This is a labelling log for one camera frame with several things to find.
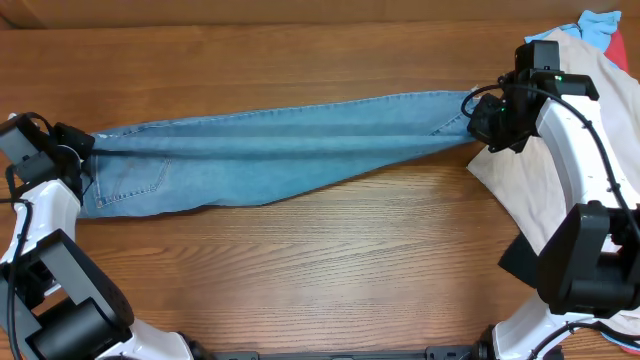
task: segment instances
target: folded jeans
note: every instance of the folded jeans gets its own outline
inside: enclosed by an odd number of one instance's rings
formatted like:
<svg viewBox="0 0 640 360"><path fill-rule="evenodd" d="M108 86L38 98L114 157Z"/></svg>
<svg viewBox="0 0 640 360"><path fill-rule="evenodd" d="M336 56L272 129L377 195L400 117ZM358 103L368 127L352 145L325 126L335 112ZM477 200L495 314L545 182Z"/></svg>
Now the folded jeans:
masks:
<svg viewBox="0 0 640 360"><path fill-rule="evenodd" d="M81 216L263 205L444 150L472 141L460 112L467 94L406 93L93 134L94 182Z"/></svg>

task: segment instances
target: wooden table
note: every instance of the wooden table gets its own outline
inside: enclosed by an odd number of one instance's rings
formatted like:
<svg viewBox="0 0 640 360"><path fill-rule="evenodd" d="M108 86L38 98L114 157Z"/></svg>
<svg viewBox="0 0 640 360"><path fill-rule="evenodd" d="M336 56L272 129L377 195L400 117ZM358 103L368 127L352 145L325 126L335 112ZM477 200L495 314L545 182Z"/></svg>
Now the wooden table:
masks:
<svg viewBox="0 0 640 360"><path fill-rule="evenodd" d="M523 36L570 21L0 31L0 114L37 111L91 132L463 90L512 69ZM640 22L622 23L638 71ZM532 293L496 265L518 229L465 169L480 148L265 207L83 220L78 243L138 317L211 350L471 343ZM0 222L5 249L15 223L8 207ZM569 359L625 356L587 330L565 344ZM0 347L8 359L4 336Z"/></svg>

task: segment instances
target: red cloth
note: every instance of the red cloth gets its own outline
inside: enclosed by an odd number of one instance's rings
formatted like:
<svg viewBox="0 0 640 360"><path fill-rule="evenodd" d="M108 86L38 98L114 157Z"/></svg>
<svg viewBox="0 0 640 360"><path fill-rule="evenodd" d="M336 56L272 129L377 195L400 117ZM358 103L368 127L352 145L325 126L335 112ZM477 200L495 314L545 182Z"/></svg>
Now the red cloth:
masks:
<svg viewBox="0 0 640 360"><path fill-rule="evenodd" d="M624 40L622 39L622 34L620 34L619 30L611 35L611 43L609 44L607 51L604 52L604 56L614 64L618 65L620 69L629 72L627 51L624 48Z"/></svg>

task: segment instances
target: white fabric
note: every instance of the white fabric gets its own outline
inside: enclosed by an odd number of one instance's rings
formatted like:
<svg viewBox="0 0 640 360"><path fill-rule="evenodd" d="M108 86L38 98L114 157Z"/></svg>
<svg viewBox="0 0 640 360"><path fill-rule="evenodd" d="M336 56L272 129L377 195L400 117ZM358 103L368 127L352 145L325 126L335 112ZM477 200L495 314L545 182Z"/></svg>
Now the white fabric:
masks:
<svg viewBox="0 0 640 360"><path fill-rule="evenodd" d="M583 40L559 30L545 40L560 44L561 70L589 75L595 83L607 137L629 182L640 190L638 82L612 67L604 54ZM542 139L530 138L520 154L511 150L491 154L485 148L468 169L502 203L539 253L566 215L560 180ZM618 331L640 334L640 311L621 312L605 323Z"/></svg>

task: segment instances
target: white cloth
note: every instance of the white cloth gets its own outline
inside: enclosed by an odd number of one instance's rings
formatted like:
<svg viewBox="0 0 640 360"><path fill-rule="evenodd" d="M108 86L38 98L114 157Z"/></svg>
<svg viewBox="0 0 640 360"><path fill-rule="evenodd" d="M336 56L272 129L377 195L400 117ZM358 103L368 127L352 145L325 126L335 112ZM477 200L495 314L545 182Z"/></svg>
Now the white cloth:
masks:
<svg viewBox="0 0 640 360"><path fill-rule="evenodd" d="M589 75L601 106L602 123L620 167L636 191L640 190L640 86L610 65L598 49L562 31L545 40L560 44L560 69ZM539 253L566 216L564 194L549 149L530 138L520 154L485 148L468 166L507 209L531 246ZM640 334L640 311L621 312L605 323L629 334Z"/></svg>

